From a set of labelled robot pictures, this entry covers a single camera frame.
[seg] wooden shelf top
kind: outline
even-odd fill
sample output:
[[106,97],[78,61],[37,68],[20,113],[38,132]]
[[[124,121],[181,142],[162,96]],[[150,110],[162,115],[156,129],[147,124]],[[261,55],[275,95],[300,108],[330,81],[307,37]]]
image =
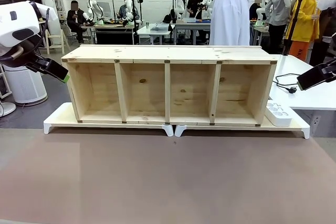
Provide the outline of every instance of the wooden shelf top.
[[261,47],[81,45],[62,57],[82,63],[276,64]]

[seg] white power strip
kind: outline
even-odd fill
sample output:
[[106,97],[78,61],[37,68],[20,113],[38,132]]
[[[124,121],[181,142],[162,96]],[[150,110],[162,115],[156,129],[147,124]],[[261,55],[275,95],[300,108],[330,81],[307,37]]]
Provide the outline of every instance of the white power strip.
[[289,108],[272,100],[267,102],[266,117],[277,127],[288,127],[293,119]]

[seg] brown mat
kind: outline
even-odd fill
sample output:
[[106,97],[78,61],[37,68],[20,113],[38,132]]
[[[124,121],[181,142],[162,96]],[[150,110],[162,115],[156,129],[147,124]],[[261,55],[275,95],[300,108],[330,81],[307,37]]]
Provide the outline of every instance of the brown mat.
[[0,219],[335,224],[335,171],[301,138],[51,134],[0,172]]

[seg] white hoodie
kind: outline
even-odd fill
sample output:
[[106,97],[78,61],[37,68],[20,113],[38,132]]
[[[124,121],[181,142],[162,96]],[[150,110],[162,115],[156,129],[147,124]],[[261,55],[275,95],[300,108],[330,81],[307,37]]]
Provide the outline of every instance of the white hoodie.
[[210,45],[249,46],[250,0],[214,0]]

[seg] shelf compartment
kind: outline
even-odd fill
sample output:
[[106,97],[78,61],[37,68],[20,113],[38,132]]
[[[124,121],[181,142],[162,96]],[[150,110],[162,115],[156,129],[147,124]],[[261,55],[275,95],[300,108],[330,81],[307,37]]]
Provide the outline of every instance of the shelf compartment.
[[130,124],[164,124],[165,65],[115,65],[123,121]]
[[216,65],[172,64],[171,117],[172,124],[209,125],[209,100],[213,96],[212,72]]
[[113,63],[67,63],[78,121],[121,123]]
[[215,125],[254,127],[262,123],[270,89],[269,77],[274,75],[270,74],[271,67],[222,65]]

